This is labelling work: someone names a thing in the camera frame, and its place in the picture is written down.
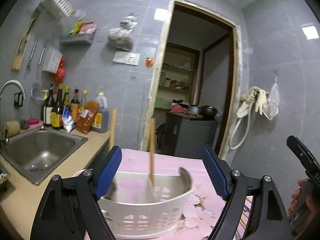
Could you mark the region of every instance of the metal screw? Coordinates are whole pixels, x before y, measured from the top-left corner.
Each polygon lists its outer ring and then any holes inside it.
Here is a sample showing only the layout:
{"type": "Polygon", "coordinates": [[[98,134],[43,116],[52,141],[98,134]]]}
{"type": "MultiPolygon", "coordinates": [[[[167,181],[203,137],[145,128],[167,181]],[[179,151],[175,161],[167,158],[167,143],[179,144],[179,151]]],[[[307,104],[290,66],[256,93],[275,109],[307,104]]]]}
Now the metal screw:
{"type": "Polygon", "coordinates": [[[83,172],[83,175],[84,176],[90,176],[92,174],[92,171],[91,170],[85,170],[84,172],[83,172]]]}
{"type": "Polygon", "coordinates": [[[59,177],[60,177],[59,175],[53,175],[51,180],[56,181],[59,179],[59,177]]]}
{"type": "Polygon", "coordinates": [[[263,178],[267,182],[270,182],[272,180],[270,176],[264,176],[263,178]]]}
{"type": "Polygon", "coordinates": [[[233,170],[233,171],[232,171],[232,174],[233,174],[234,176],[236,176],[236,177],[239,177],[239,176],[241,175],[241,172],[238,171],[238,170],[233,170]]]}

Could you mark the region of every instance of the white plastic basket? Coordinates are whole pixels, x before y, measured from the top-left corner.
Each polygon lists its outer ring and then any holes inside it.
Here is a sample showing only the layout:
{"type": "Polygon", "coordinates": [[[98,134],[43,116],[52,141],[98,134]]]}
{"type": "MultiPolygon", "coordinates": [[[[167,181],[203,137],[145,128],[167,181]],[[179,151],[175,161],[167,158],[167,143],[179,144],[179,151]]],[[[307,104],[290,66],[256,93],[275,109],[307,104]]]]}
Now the white plastic basket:
{"type": "Polygon", "coordinates": [[[58,20],[72,13],[71,6],[65,0],[41,0],[40,4],[58,20]]]}
{"type": "Polygon", "coordinates": [[[115,200],[101,198],[98,203],[117,239],[155,238],[177,227],[183,207],[194,190],[188,171],[180,167],[179,172],[180,176],[155,174],[153,191],[147,173],[116,173],[115,200]],[[143,181],[145,187],[136,187],[134,191],[120,187],[121,180],[130,179],[143,181]]]}

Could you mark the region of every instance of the stainless steel sink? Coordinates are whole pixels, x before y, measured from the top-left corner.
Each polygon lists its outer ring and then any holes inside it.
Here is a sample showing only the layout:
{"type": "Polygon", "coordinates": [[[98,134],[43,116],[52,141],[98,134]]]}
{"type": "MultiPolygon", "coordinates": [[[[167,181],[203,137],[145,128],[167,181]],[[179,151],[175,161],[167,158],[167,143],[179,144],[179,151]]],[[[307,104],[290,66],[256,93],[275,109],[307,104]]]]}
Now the stainless steel sink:
{"type": "Polygon", "coordinates": [[[85,137],[39,127],[10,138],[2,156],[36,185],[83,145],[85,137]]]}

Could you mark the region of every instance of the white hose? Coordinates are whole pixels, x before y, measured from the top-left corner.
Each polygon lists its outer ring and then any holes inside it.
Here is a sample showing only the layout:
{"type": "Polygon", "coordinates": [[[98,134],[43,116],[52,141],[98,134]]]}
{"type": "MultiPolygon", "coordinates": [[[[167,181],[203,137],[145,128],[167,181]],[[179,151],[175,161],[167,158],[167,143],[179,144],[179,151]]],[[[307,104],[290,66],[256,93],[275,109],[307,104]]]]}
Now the white hose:
{"type": "Polygon", "coordinates": [[[230,141],[229,141],[229,148],[231,150],[235,150],[235,149],[238,149],[244,142],[244,140],[247,138],[247,135],[248,135],[248,132],[249,132],[249,127],[250,127],[250,119],[251,119],[251,109],[252,109],[252,105],[253,105],[253,102],[250,102],[250,105],[249,105],[249,112],[248,112],[248,122],[247,122],[247,129],[245,130],[245,134],[242,138],[242,140],[234,147],[231,146],[231,142],[232,142],[232,139],[234,137],[234,135],[236,134],[236,131],[242,121],[242,118],[239,118],[239,120],[237,121],[237,124],[235,126],[235,129],[233,130],[233,133],[231,135],[231,138],[230,138],[230,141]]]}

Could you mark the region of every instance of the metal pot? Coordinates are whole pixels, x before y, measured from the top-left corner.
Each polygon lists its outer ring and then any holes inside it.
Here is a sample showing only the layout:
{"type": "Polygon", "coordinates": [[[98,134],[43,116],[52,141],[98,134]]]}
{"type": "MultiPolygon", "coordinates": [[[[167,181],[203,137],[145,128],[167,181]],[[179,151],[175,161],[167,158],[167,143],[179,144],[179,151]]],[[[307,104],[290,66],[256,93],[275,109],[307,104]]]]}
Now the metal pot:
{"type": "Polygon", "coordinates": [[[217,113],[218,113],[218,110],[212,106],[205,105],[205,106],[202,106],[201,108],[201,115],[206,118],[213,119],[216,117],[217,113]]]}
{"type": "Polygon", "coordinates": [[[201,108],[197,105],[191,105],[188,107],[188,112],[191,114],[201,114],[201,108]]]}

